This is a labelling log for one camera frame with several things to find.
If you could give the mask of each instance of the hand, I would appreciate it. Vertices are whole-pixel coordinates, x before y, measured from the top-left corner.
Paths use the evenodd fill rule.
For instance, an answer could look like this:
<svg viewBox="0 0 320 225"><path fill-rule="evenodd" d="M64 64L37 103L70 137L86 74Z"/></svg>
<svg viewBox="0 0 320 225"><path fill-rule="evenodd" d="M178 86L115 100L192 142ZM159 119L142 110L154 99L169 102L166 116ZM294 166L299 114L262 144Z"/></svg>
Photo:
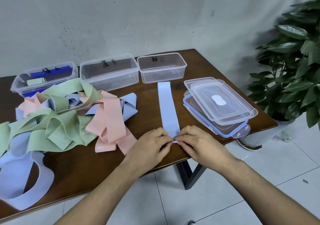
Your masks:
<svg viewBox="0 0 320 225"><path fill-rule="evenodd" d="M161 162L169 153L172 142L173 139L161 127L150 130L139 138L121 164L129 167L136 178L139 178Z"/></svg>
<svg viewBox="0 0 320 225"><path fill-rule="evenodd" d="M220 142L196 126L186 126L174 140L193 160L219 174L237 160Z"/></svg>

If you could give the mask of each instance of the plant pot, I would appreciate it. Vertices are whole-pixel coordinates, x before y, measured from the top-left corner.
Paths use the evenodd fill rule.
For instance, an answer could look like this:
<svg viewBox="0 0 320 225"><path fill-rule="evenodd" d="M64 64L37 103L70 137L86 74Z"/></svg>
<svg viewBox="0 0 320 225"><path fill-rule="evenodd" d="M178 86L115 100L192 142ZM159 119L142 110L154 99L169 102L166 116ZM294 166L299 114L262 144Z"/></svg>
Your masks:
<svg viewBox="0 0 320 225"><path fill-rule="evenodd" d="M237 140L237 142L246 149L249 150L258 150L265 144L268 140L273 138L275 135L279 134L282 130L288 127L288 125L292 124L295 120L286 120L286 121L279 121L273 119L277 122L278 126L268 129L259 131L245 137L242 137Z"/></svg>

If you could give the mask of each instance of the light blue resistance band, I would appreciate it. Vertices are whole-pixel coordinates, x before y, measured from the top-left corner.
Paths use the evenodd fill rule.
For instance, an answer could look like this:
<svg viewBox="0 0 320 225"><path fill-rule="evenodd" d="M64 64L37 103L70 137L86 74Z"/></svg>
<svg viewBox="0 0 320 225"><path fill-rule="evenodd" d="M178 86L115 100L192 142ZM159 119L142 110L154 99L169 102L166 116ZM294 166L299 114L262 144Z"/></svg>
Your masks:
<svg viewBox="0 0 320 225"><path fill-rule="evenodd" d="M172 138L180 135L180 127L171 93L170 82L158 82L162 127Z"/></svg>

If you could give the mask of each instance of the table top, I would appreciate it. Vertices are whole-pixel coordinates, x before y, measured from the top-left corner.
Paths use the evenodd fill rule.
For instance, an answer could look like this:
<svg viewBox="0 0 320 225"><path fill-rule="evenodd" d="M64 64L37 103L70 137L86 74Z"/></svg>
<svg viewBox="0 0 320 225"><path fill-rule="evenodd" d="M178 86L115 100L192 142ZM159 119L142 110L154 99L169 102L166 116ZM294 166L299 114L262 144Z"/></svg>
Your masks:
<svg viewBox="0 0 320 225"><path fill-rule="evenodd" d="M172 96L181 129L187 125L198 126L210 133L223 145L234 140L233 138L222 138L213 134L209 129L198 122L183 106L183 94L187 90L183 81L201 77L214 77L216 79L224 80L231 88L237 91L245 100L258 110L258 115L253 119L250 119L248 122L251 127L250 133L277 126L276 122L274 122L264 111L262 111L254 102L242 93L242 91L230 82L221 72L211 65L210 62L208 62L198 51L195 49L189 49L176 52L180 53L187 63L184 77L182 79L171 81ZM3 96L6 96L6 101L0 102L0 123L5 121L15 121L15 107L23 102L23 98L20 95L10 91L13 79L14 76L0 78L2 94ZM126 126L135 138L140 138L149 130L162 127L157 83L144 84L140 78L138 84L113 90L110 91L110 93L117 95L118 97L129 93L135 93L137 95L136 108L138 113L126 121ZM91 142L88 146L76 146L66 152L46 153L44 157L44 164L54 172L54 182L47 194L27 210L44 206L94 189L124 159L124 155L120 149L111 152L95 153L95 143L96 140ZM180 146L173 145L170 153L150 172L165 168L188 158L190 157ZM34 165L28 179L26 191L34 185L37 177L38 169L37 166ZM0 219L7 218L21 212L24 211L17 211L3 201L0 201Z"/></svg>

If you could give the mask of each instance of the black metal table leg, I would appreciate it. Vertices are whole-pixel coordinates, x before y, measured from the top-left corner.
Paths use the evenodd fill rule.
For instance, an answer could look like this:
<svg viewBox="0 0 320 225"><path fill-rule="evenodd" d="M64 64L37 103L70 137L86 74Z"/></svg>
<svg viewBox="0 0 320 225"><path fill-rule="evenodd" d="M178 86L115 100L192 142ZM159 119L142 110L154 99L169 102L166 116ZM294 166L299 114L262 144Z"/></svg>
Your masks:
<svg viewBox="0 0 320 225"><path fill-rule="evenodd" d="M194 183L200 178L206 167L198 164L196 169L192 172L188 161L182 161L177 163L177 168L181 176L184 188L186 190L191 189Z"/></svg>

